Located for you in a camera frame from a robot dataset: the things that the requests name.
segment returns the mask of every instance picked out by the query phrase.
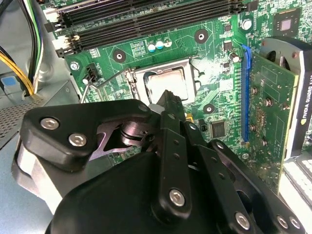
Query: integrated circuit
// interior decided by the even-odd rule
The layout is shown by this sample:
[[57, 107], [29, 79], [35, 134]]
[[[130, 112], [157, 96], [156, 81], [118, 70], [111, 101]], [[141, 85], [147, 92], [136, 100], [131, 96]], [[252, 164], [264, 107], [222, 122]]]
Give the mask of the integrated circuit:
[[224, 26], [224, 31], [225, 32], [231, 31], [231, 29], [232, 29], [232, 26], [230, 24], [227, 24], [227, 25]]
[[200, 130], [201, 130], [202, 132], [206, 132], [206, 131], [208, 130], [207, 124], [206, 124], [206, 122], [205, 122], [204, 119], [202, 119], [202, 118], [199, 119], [199, 120], [198, 120], [198, 124], [199, 124]]
[[213, 122], [210, 124], [212, 138], [219, 138], [226, 136], [226, 123], [225, 121]]
[[295, 8], [274, 15], [273, 36], [296, 37], [299, 29], [301, 8]]
[[232, 45], [231, 41], [225, 41], [223, 45], [224, 45], [224, 50], [225, 51], [232, 50], [233, 45]]

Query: pcie slot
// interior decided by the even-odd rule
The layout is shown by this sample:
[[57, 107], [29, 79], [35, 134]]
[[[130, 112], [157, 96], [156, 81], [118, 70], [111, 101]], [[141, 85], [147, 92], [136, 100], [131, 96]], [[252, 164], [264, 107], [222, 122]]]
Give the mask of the pcie slot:
[[250, 99], [250, 70], [252, 64], [252, 52], [248, 46], [242, 45], [244, 59], [242, 62], [242, 80], [241, 80], [241, 95], [242, 95], [242, 138], [245, 142], [249, 141], [249, 99]]

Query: circuit board components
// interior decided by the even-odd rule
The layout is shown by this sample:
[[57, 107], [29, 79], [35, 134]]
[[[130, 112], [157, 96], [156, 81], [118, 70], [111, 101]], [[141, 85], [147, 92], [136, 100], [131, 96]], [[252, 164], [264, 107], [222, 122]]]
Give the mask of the circuit board components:
[[277, 189], [286, 156], [298, 75], [253, 53], [250, 82], [257, 92], [251, 94], [250, 100], [249, 143], [252, 147], [248, 160], [253, 161], [252, 169]]

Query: white connector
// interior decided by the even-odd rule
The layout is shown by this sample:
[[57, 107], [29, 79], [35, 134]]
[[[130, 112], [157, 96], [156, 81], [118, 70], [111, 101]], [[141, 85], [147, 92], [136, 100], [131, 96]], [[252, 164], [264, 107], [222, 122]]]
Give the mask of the white connector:
[[60, 37], [58, 37], [58, 39], [53, 40], [52, 43], [53, 43], [54, 48], [55, 48], [56, 50], [58, 50], [58, 49], [60, 49], [60, 48], [65, 49], [65, 48], [67, 48], [67, 47], [69, 46], [69, 44], [70, 44], [70, 42], [69, 42], [69, 37], [67, 37], [67, 36], [60, 36]]
[[59, 19], [59, 13], [58, 12], [53, 12], [50, 13], [52, 11], [57, 10], [56, 8], [49, 8], [49, 9], [45, 9], [43, 10], [43, 13], [45, 15], [45, 18], [50, 21], [50, 22], [57, 22]]

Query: black plastic bracket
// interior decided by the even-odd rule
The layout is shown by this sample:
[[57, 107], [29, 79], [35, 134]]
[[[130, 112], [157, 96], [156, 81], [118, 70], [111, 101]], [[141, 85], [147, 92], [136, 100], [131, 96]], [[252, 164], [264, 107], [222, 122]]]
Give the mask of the black plastic bracket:
[[[254, 218], [257, 226], [263, 233], [279, 234], [304, 234], [303, 228], [298, 229], [291, 224], [290, 218], [295, 214], [257, 177], [230, 148], [222, 141], [212, 140], [208, 144], [213, 149], [222, 163], [228, 168], [233, 185], [239, 191], [241, 200], [244, 201], [248, 213]], [[282, 217], [287, 223], [287, 228], [279, 222]]]
[[[35, 108], [26, 113], [20, 130], [24, 147], [60, 169], [81, 170], [98, 147], [98, 127], [105, 124], [105, 131], [112, 133], [119, 125], [128, 122], [145, 122], [152, 111], [138, 100], [121, 100], [88, 104], [74, 104]], [[59, 123], [54, 130], [43, 128], [44, 118]], [[86, 144], [76, 147], [69, 136], [79, 133], [86, 137]]]

